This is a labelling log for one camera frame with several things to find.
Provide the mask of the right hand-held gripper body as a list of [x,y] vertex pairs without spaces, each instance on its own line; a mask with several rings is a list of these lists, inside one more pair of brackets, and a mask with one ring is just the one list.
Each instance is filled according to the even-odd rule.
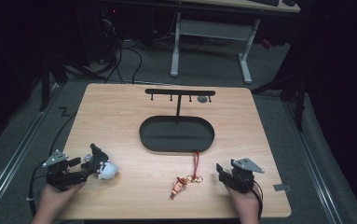
[[232,189],[245,193],[254,187],[254,173],[263,174],[265,170],[254,163],[249,158],[231,161],[232,169],[227,172],[231,176]]

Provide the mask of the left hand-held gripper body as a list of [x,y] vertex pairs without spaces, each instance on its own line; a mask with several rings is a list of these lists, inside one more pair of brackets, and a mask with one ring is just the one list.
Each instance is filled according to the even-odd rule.
[[57,149],[42,163],[42,166],[47,169],[47,183],[60,191],[86,182],[89,176],[85,170],[71,172],[69,160],[68,155]]

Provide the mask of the black and white plush keychain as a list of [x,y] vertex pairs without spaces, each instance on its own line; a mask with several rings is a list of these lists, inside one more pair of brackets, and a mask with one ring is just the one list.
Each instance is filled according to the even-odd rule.
[[88,161],[100,164],[98,179],[113,179],[118,172],[118,167],[113,164],[109,156],[95,144],[90,145],[91,157]]

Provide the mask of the black key rack with tray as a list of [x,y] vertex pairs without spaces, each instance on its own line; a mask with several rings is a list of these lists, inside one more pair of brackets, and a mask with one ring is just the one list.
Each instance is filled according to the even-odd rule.
[[182,116],[182,97],[192,101],[193,96],[203,97],[211,102],[215,91],[146,89],[146,94],[177,97],[176,113],[173,116],[153,116],[143,121],[139,128],[140,140],[144,147],[162,153],[195,153],[207,150],[214,140],[212,124],[203,118]]

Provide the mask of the person's right hand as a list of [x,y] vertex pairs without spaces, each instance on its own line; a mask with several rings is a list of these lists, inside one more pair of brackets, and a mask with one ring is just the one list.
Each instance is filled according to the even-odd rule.
[[254,186],[252,191],[246,193],[240,193],[230,187],[227,187],[227,191],[238,213],[240,224],[259,224],[260,203],[257,196],[260,192],[258,187]]

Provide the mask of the person's left hand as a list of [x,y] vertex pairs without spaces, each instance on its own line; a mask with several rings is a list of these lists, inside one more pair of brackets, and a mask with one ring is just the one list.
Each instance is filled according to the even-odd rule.
[[66,191],[60,191],[46,184],[31,224],[53,224],[62,209],[84,186],[85,183],[81,183],[69,187]]

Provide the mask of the black stand leg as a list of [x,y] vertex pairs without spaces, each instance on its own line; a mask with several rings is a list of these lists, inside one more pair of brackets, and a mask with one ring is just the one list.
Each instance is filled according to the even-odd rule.
[[42,61],[41,111],[46,110],[50,101],[50,77],[58,84],[65,84],[68,81],[63,57],[59,54],[47,54]]
[[302,132],[302,117],[303,111],[305,109],[304,102],[307,81],[308,76],[299,73],[283,77],[276,77],[271,82],[251,90],[251,93],[259,94],[267,90],[281,90],[280,99],[283,102],[295,100],[295,126],[300,132]]

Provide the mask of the black computer tower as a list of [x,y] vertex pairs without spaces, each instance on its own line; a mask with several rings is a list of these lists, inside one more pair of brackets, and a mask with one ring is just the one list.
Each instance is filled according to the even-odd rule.
[[108,61],[112,61],[119,44],[119,15],[116,7],[100,7],[103,35],[106,41],[106,55]]

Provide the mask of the black keyboard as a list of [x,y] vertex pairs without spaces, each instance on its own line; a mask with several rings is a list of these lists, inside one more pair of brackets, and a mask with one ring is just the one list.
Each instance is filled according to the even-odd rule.
[[278,7],[280,3],[279,0],[248,0],[248,1],[271,6],[271,7]]

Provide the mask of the metal floor rail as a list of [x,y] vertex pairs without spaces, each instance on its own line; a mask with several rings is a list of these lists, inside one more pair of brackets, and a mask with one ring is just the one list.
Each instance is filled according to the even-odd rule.
[[336,209],[335,202],[333,200],[329,188],[326,186],[326,183],[323,179],[323,175],[316,161],[314,160],[314,157],[309,148],[308,141],[305,135],[298,129],[295,123],[295,111],[293,110],[290,103],[282,102],[281,104],[284,108],[285,113],[288,116],[288,119],[290,120],[291,125],[293,126],[296,138],[298,139],[300,148],[303,153],[304,163],[307,166],[309,176],[311,178],[311,181],[313,183],[313,186],[316,190],[316,193],[322,204],[323,210],[326,214],[329,223],[342,224],[341,216]]
[[42,104],[42,87],[36,87],[31,98],[14,113],[0,135],[0,201],[64,87],[64,84],[53,84],[46,105]]

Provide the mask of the white frame desk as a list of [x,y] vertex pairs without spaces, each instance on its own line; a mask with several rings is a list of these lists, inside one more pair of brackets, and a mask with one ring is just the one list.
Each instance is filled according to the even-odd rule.
[[[301,8],[296,3],[290,3],[290,0],[279,0],[278,7],[271,7],[258,4],[248,0],[177,0],[179,7],[188,4],[196,4],[200,7],[226,7],[227,9],[245,9],[250,12],[258,13],[282,13],[290,15],[299,13]],[[182,35],[209,37],[225,40],[237,40],[245,43],[243,51],[238,54],[240,69],[243,80],[246,84],[252,83],[250,70],[247,63],[247,57],[254,42],[259,23],[259,16],[256,16],[250,24],[233,24],[227,21],[210,21],[203,19],[183,19],[182,13],[177,12],[175,16],[175,34],[174,49],[172,53],[171,76],[177,77],[179,74],[180,62],[180,38]]]

